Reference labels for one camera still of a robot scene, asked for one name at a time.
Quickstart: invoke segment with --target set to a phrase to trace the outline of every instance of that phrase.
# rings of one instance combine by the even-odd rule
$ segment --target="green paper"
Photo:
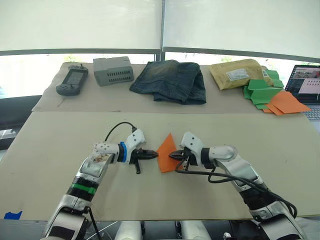
[[[268,74],[268,76],[271,78],[273,81],[273,86],[278,87],[278,88],[283,88],[284,84],[279,78],[279,74],[277,71],[274,70],[265,70],[265,72]]]
[[[257,109],[268,109],[268,107],[265,104],[256,104],[255,106]]]
[[[252,91],[267,88],[267,87],[268,87],[268,84],[263,79],[251,79],[248,85],[248,89]]]
[[[266,87],[261,88],[259,90],[253,91],[251,95],[251,100],[254,105],[257,104],[268,104],[270,103],[270,100],[277,95],[282,90],[282,88],[276,88],[276,87]]]
[[[251,99],[252,91],[248,89],[248,86],[244,86],[243,95],[245,99]]]

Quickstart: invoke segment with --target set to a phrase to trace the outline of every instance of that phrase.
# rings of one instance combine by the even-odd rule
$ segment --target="gray box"
[[[93,59],[93,71],[99,86],[134,80],[134,71],[127,56]]]

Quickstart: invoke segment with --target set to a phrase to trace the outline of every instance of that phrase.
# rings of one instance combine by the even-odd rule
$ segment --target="blue ring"
[[[122,162],[124,163],[127,159],[127,147],[123,141],[120,142],[121,146],[123,147],[123,160]]]

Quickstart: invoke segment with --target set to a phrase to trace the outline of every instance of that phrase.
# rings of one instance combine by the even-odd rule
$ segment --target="laptop screen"
[[[295,65],[285,90],[301,103],[320,105],[320,66]]]

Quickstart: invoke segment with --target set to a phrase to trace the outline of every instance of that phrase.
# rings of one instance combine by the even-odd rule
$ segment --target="blue tape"
[[[121,146],[123,147],[123,160],[122,162],[124,163],[127,159],[127,146],[125,145],[125,143],[123,141],[120,142]]]
[[[18,213],[12,213],[9,211],[4,215],[4,219],[19,220],[21,215],[22,215],[22,211]]]

